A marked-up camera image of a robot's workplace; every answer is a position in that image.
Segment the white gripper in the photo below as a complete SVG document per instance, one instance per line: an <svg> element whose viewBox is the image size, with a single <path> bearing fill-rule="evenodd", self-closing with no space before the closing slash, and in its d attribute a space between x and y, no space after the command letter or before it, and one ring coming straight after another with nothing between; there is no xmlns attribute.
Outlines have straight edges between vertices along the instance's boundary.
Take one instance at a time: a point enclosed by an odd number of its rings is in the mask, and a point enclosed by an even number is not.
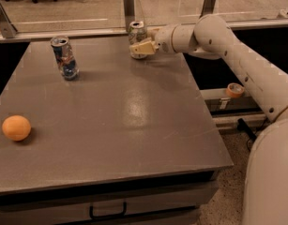
<svg viewBox="0 0 288 225"><path fill-rule="evenodd" d="M162 53L174 53L172 44L174 25L166 25L157 28L149 28L147 34L150 36L140 42L129 46L129 50L134 54L155 54L158 50Z"/></svg>

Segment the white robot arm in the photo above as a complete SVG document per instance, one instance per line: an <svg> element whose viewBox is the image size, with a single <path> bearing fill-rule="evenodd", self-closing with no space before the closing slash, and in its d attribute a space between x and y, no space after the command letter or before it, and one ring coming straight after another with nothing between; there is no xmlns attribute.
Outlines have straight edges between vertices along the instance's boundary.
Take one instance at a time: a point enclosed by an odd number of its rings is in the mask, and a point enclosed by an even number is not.
<svg viewBox="0 0 288 225"><path fill-rule="evenodd" d="M288 74L240 41L216 15L194 25L154 29L129 50L187 53L228 65L270 121L250 151L242 225L288 225Z"/></svg>

